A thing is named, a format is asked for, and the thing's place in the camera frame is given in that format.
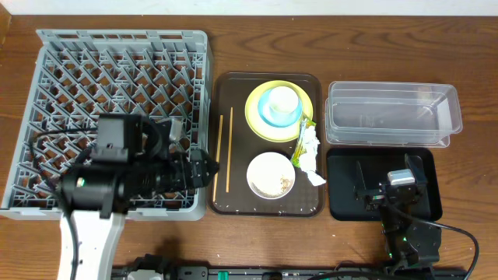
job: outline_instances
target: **clear plastic container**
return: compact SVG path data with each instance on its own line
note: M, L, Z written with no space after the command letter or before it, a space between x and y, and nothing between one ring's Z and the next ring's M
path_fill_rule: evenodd
M448 147L461 123L451 85L333 82L325 105L327 141L338 145Z

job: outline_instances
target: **white wall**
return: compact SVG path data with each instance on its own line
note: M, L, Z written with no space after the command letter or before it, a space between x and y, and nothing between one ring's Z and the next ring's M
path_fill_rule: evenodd
M0 0L13 15L498 16L498 0Z

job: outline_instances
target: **wooden tabletop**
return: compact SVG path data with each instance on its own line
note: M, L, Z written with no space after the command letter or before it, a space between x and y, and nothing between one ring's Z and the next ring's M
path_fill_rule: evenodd
M433 149L444 215L473 233L481 257L472 279L498 276L498 18L13 16L0 51L0 193L41 42L35 29L204 30L215 78L229 71L316 76L324 98L333 81L435 82L458 90L463 132ZM324 144L323 152L330 149ZM0 218L0 278L55 279L58 222ZM470 265L471 240L443 231L437 266ZM208 210L198 222L127 222L115 264L143 254L213 266L334 267L343 260L387 260L379 222L228 217Z

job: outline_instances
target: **blue bowl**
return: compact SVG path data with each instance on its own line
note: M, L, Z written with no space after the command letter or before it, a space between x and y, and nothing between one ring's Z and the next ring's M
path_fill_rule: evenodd
M281 113L270 107L269 97L271 91L271 89L265 91L259 99L258 113L261 119L274 128L286 128L295 124L303 114L303 104L301 103L301 99L298 98L299 103L292 113Z

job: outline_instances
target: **dish rack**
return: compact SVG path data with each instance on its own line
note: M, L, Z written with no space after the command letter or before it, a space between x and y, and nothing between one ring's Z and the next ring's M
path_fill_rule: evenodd
M0 215L60 219L50 188L31 164L27 143L35 133L96 127L99 114L142 114L182 121L175 143L190 152L208 149L212 52L197 30L37 30L43 42L12 159ZM40 168L57 180L96 132L41 138ZM205 189L132 199L134 220L197 220Z

